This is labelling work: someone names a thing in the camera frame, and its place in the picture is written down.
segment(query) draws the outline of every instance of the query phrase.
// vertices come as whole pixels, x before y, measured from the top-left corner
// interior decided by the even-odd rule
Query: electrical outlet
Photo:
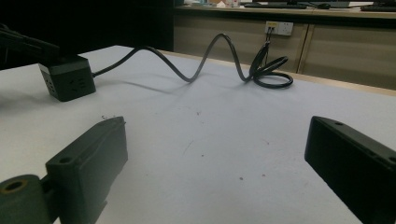
[[[279,35],[291,35],[291,31],[293,31],[293,23],[292,22],[279,22],[277,27],[277,33]]]
[[[272,35],[291,35],[293,23],[285,21],[267,21],[265,23],[264,32],[268,34],[269,29],[271,28],[273,28],[273,31],[271,32]]]

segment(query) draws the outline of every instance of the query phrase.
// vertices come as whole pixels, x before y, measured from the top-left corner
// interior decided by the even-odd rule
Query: black cable
[[[4,29],[9,30],[8,26],[6,26],[3,23],[0,23],[0,26],[3,26]],[[0,62],[0,64],[6,64],[8,59],[8,48],[5,48],[4,50],[4,60]]]
[[[309,5],[304,4],[309,7],[318,7],[318,4],[313,4],[311,2],[307,2]],[[371,5],[361,5],[361,6],[354,6],[354,7],[364,7],[364,6],[371,6]],[[330,8],[337,8],[337,9],[348,9],[348,8],[354,8],[354,7],[330,7]]]
[[[265,38],[265,41],[266,41],[266,42],[270,42],[270,41],[271,41],[271,34],[272,34],[272,32],[275,30],[274,27],[269,27],[268,29],[269,29],[269,32],[267,33],[267,37]],[[269,55],[269,54],[270,54],[270,45],[268,45],[268,48],[267,48],[267,54],[266,54],[266,56],[265,56],[265,64],[264,64],[264,65],[267,64],[268,55]]]
[[[268,29],[267,29],[267,34],[265,35],[265,42],[271,40],[271,34],[272,34],[272,32],[274,31],[274,29],[275,29],[274,27],[268,27]],[[267,50],[267,55],[266,55],[266,57],[265,57],[264,65],[267,64],[268,52],[269,52],[269,49]]]
[[[125,55],[118,62],[116,62],[116,63],[110,65],[109,67],[107,67],[103,70],[100,70],[96,73],[92,73],[92,76],[98,77],[98,76],[102,75],[103,73],[106,73],[106,72],[120,66],[121,64],[125,63],[129,58],[131,58],[133,55],[135,55],[138,51],[148,50],[148,51],[154,53],[155,55],[157,55],[161,60],[163,60],[181,79],[183,79],[186,82],[192,83],[196,78],[198,78],[198,75],[204,66],[204,63],[207,59],[207,56],[210,53],[210,50],[212,50],[215,43],[221,37],[227,41],[227,43],[230,47],[231,53],[233,55],[233,60],[234,60],[235,66],[236,66],[236,71],[238,72],[238,75],[242,79],[242,81],[248,82],[251,79],[253,79],[256,84],[266,87],[266,88],[272,88],[272,89],[286,88],[289,85],[291,85],[291,83],[293,82],[293,79],[291,76],[288,76],[285,74],[279,75],[279,74],[273,73],[273,71],[275,69],[280,67],[283,63],[285,63],[288,60],[287,57],[280,58],[281,60],[278,59],[276,61],[273,61],[273,62],[269,63],[268,65],[265,65],[264,67],[260,66],[262,60],[264,59],[264,57],[267,55],[267,52],[268,52],[268,47],[269,47],[268,41],[266,41],[265,44],[262,46],[262,48],[259,50],[258,54],[256,55],[256,57],[253,60],[252,65],[250,66],[249,75],[247,77],[245,77],[242,72],[242,68],[241,68],[241,64],[239,62],[238,55],[236,54],[235,46],[233,45],[231,38],[225,34],[219,34],[219,35],[216,35],[215,38],[213,38],[212,42],[209,44],[209,46],[206,49],[206,52],[204,54],[204,57],[201,60],[201,63],[199,64],[195,74],[192,77],[184,76],[163,54],[161,54],[158,50],[156,50],[155,48],[152,48],[152,47],[135,48],[135,49],[131,50],[131,52],[129,52],[127,55]],[[266,84],[266,83],[264,83],[264,85],[261,85],[263,82],[261,82],[260,79],[262,79],[266,76],[284,77],[285,79],[288,80],[288,82],[280,84],[280,85]]]

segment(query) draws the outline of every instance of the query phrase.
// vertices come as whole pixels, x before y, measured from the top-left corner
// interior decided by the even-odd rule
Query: plug
[[[272,30],[271,34],[276,35],[277,34],[278,25],[279,24],[278,24],[277,21],[267,21],[265,23],[265,31],[264,32],[267,34],[267,33],[270,32],[270,30]]]
[[[88,59],[73,55],[39,63],[49,94],[61,102],[96,92]]]

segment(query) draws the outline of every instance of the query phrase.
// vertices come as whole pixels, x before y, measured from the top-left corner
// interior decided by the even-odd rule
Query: white table
[[[97,71],[129,50],[83,56]],[[199,63],[169,59],[188,75]],[[310,119],[342,121],[396,148],[394,96],[302,80],[269,90],[219,63],[187,84],[140,52],[97,77],[96,93],[67,103],[49,95],[36,64],[0,78],[0,181],[43,177],[45,162],[92,125],[124,116],[129,161],[100,224],[360,223],[304,161]]]

